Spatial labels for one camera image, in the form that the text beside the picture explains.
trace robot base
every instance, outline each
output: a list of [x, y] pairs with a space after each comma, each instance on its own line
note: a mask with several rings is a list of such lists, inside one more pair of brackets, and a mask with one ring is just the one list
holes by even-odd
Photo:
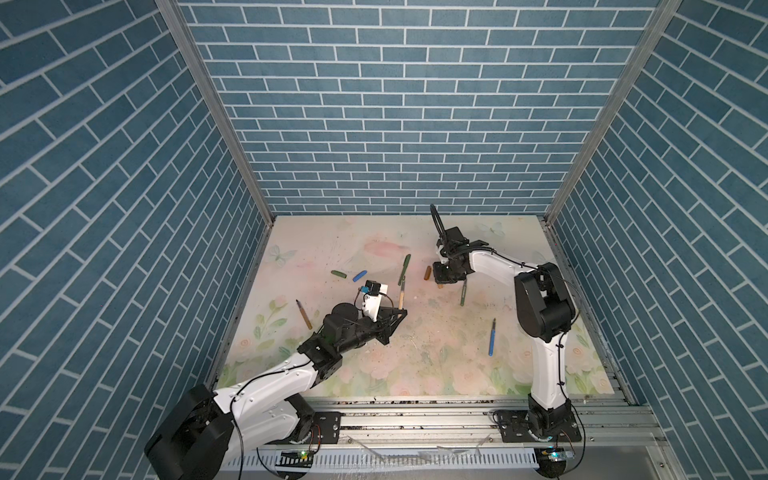
[[[546, 439], [540, 439], [531, 434], [531, 426], [528, 423], [528, 410], [496, 410], [489, 415], [493, 415], [494, 423], [498, 425], [498, 430], [502, 434], [504, 443], [521, 442], [543, 442]], [[581, 431], [576, 423], [573, 412], [568, 412], [565, 420], [558, 427], [559, 442], [571, 443], [581, 441]]]

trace blue brick wall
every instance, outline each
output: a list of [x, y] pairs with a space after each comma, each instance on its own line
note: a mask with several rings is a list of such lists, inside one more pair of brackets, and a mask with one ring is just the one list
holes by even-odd
[[768, 466], [766, 25], [684, 0], [555, 223], [691, 478]]
[[182, 6], [277, 213], [542, 214], [656, 3]]
[[0, 478], [143, 479], [262, 229], [152, 0], [0, 3]]

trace black motor housing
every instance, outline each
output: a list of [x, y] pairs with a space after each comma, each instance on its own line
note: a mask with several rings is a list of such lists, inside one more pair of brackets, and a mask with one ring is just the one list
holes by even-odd
[[234, 430], [205, 386], [185, 393], [144, 447], [158, 478], [208, 480], [221, 466]]

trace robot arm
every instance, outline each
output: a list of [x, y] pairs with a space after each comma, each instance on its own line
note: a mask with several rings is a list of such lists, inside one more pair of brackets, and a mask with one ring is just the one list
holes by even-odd
[[518, 321], [533, 341], [533, 385], [528, 397], [531, 433], [545, 440], [571, 417], [565, 389], [565, 342], [576, 309], [560, 270], [553, 263], [526, 265], [502, 256], [481, 240], [470, 242], [457, 227], [445, 229], [432, 205], [439, 239], [435, 282], [456, 283], [474, 272], [515, 288]]
[[344, 352], [372, 339], [388, 344], [408, 314], [381, 306], [387, 285], [368, 281], [360, 290], [361, 310], [334, 306], [320, 330], [279, 365], [233, 386], [211, 392], [198, 385], [184, 394], [144, 447], [158, 478], [208, 480], [242, 451], [281, 439], [304, 443], [314, 411], [300, 393], [339, 369]]

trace floral tablecloth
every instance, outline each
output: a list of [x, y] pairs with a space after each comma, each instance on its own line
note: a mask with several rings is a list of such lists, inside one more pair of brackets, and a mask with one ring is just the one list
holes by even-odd
[[[531, 263], [552, 261], [536, 217], [444, 216], [470, 240]], [[311, 335], [296, 299], [315, 330], [341, 302], [352, 302], [365, 280], [397, 280], [406, 254], [407, 318], [388, 346], [375, 340], [344, 355], [342, 367], [306, 396], [524, 396], [531, 390], [531, 341], [518, 325], [515, 292], [480, 273], [439, 288], [424, 281], [436, 261], [437, 233], [429, 216], [278, 217], [250, 291], [219, 386], [249, 379], [291, 355]], [[339, 270], [346, 279], [331, 274]], [[354, 283], [362, 270], [368, 273]], [[488, 355], [496, 318], [493, 356]], [[566, 382], [572, 394], [612, 393], [611, 384], [577, 321], [566, 345]]]

